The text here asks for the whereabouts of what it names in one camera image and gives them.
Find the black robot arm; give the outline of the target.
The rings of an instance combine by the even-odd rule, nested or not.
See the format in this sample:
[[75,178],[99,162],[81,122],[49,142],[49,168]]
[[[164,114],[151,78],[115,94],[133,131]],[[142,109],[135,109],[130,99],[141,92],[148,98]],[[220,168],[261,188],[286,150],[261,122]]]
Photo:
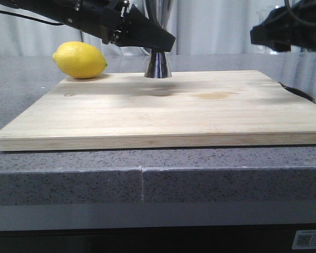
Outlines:
[[146,47],[169,52],[175,37],[150,21],[129,1],[0,1],[81,30],[118,47]]

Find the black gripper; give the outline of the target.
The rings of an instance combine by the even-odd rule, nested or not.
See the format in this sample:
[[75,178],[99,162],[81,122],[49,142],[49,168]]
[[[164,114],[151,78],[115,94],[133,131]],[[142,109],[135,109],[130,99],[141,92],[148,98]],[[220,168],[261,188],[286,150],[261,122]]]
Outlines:
[[161,52],[171,51],[175,37],[150,21],[135,5],[130,8],[130,1],[104,3],[100,14],[103,44],[146,47]]
[[302,23],[285,7],[275,8],[250,30],[251,44],[271,47],[275,52],[291,52],[291,46],[316,51],[316,1],[296,1],[292,11]]

